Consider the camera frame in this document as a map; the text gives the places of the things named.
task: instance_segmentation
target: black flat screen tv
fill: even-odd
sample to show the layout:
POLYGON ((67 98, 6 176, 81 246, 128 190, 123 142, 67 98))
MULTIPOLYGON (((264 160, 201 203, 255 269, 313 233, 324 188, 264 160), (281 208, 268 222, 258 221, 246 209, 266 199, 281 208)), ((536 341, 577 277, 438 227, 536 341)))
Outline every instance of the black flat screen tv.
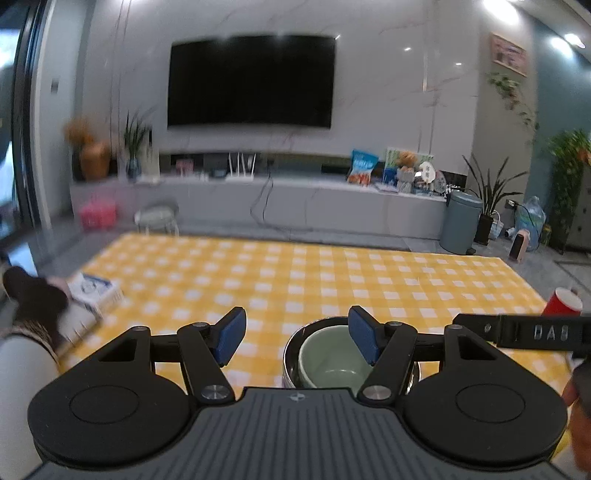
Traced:
POLYGON ((174 44, 168 125, 330 128, 334 76, 333 37, 262 35, 174 44))

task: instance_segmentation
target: round black disc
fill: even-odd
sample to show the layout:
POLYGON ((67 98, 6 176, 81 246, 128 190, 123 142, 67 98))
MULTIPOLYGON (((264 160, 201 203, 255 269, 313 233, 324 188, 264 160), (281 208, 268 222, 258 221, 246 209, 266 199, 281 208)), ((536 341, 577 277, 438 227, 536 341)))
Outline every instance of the round black disc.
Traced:
POLYGON ((105 468, 145 459, 178 437, 189 401, 173 382, 124 364, 90 362, 31 402, 28 422, 42 454, 69 466, 105 468))
POLYGON ((560 396, 529 372, 482 361, 419 382, 407 395, 404 419, 445 457, 502 468, 550 455, 567 413, 560 396))

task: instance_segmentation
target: gray ribbed panel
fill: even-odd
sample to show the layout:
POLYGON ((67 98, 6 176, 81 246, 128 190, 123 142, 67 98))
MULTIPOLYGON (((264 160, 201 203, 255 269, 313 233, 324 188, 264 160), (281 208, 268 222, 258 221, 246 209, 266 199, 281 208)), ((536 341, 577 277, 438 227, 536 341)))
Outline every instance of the gray ribbed panel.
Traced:
POLYGON ((396 415, 346 390, 251 388, 207 408, 170 450, 141 465, 83 472, 46 464, 31 480, 564 480, 548 464, 487 473, 449 465, 414 444, 396 415), (306 397, 291 398, 297 393, 306 397))

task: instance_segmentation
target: red cup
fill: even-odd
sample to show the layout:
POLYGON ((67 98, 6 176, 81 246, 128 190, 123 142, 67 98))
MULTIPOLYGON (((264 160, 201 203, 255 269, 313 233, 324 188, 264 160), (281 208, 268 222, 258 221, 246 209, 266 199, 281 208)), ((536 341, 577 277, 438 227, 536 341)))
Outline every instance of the red cup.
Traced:
POLYGON ((581 315, 583 302, 576 293, 558 287, 548 300, 542 315, 581 315))

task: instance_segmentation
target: pink plastic container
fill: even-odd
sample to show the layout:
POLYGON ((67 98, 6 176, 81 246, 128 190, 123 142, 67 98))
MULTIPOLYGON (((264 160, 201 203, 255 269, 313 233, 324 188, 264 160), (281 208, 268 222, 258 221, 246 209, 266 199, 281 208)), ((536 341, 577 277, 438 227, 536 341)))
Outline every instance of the pink plastic container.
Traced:
POLYGON ((112 228, 117 221, 117 205, 112 200, 91 200, 78 215, 84 230, 112 228))

